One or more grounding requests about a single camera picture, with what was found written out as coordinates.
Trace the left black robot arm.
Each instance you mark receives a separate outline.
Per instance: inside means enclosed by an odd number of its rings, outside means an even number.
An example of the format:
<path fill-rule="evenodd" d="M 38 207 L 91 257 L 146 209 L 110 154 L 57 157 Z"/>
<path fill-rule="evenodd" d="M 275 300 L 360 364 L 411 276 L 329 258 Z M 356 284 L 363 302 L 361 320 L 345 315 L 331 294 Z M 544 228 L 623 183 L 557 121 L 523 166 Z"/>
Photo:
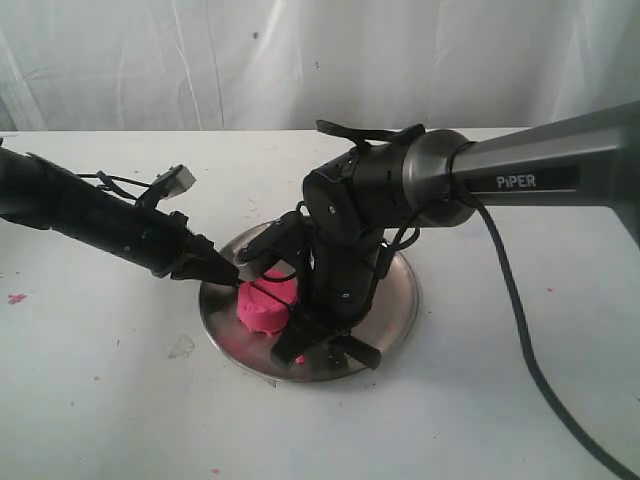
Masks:
<path fill-rule="evenodd" d="M 37 155 L 1 151 L 1 217 L 36 230 L 54 230 L 173 280 L 235 286 L 238 269 L 205 236 L 192 233 L 179 211 L 165 214 L 162 199 L 195 182 L 179 164 L 133 197 L 105 173 L 101 186 Z"/>

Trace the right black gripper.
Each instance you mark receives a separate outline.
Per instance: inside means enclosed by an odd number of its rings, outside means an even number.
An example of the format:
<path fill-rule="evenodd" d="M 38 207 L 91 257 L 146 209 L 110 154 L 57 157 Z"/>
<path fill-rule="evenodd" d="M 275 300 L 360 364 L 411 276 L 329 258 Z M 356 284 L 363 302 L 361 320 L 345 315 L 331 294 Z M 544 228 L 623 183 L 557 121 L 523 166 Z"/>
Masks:
<path fill-rule="evenodd" d="M 365 234 L 351 245 L 313 238 L 313 267 L 304 276 L 299 300 L 301 315 L 293 314 L 270 351 L 278 366 L 289 367 L 324 335 L 341 335 L 369 312 L 378 277 L 375 267 L 385 252 L 381 234 Z M 346 355 L 368 369 L 381 363 L 381 352 L 352 335 L 342 337 Z"/>

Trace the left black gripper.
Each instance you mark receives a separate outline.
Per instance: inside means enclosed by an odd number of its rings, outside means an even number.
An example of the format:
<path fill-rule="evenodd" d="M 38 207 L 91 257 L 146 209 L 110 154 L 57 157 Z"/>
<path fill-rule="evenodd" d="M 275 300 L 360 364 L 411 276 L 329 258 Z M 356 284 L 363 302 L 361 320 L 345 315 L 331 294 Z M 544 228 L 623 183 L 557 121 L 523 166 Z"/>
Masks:
<path fill-rule="evenodd" d="M 189 230 L 180 212 L 125 209 L 119 214 L 119 257 L 144 267 L 153 275 L 172 280 L 199 280 L 236 286 L 239 270 L 224 258 L 214 243 Z"/>

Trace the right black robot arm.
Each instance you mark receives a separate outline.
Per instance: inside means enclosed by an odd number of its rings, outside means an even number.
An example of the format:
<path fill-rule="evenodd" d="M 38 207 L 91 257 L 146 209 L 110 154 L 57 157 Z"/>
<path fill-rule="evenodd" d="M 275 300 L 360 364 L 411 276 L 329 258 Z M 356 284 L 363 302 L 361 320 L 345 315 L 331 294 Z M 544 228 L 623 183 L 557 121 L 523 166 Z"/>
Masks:
<path fill-rule="evenodd" d="M 374 368 L 379 353 L 352 337 L 395 254 L 424 228 L 455 227 L 490 206 L 598 206 L 639 234 L 639 105 L 625 105 L 485 141 L 415 125 L 398 132 L 327 121 L 351 149 L 303 180 L 282 259 L 298 301 L 272 348 L 280 364 L 334 343 Z"/>

